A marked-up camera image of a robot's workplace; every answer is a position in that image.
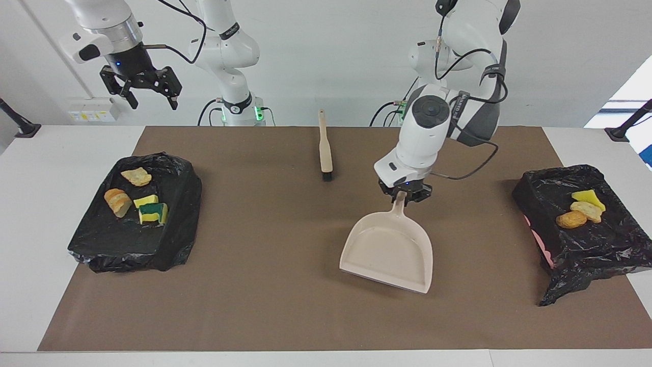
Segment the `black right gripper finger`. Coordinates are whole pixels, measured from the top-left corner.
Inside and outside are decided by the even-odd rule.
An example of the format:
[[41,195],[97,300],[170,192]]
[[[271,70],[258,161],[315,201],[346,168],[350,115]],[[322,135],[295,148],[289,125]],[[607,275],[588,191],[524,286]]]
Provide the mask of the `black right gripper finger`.
[[132,81],[126,79],[123,85],[118,82],[119,75],[109,65],[104,65],[99,72],[105,87],[111,95],[118,95],[128,102],[131,109],[137,109],[139,102],[131,91]]
[[133,87],[161,94],[167,99],[173,111],[178,108],[177,99],[181,95],[182,85],[172,67],[140,72],[133,77]]

